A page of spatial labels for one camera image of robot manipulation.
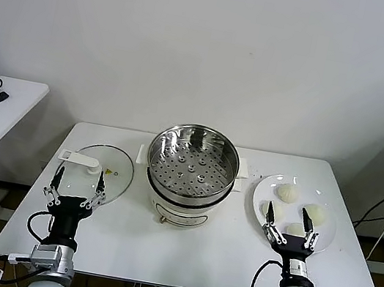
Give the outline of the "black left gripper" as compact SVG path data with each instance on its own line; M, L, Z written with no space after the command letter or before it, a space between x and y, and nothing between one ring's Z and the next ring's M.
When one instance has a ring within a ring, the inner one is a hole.
M43 193L49 205L48 212L53 218L49 235L43 242L77 248L75 234L80 220L88 218L106 199L104 173L100 172L94 195L88 199L71 196L59 196L59 185L63 177L64 166L53 176L49 186L44 186Z

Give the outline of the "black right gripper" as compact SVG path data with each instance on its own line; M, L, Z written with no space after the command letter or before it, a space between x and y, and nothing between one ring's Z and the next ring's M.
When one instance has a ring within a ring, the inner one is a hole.
M314 284L309 280L306 259L313 253L320 235L314 231L312 219L306 208L302 208L303 229L306 234L304 239L285 234L284 237L287 242L284 243L283 235L276 227L274 216L274 206L271 201L268 203L263 230L272 243L271 247L274 252L281 256L283 267L280 286L314 287Z

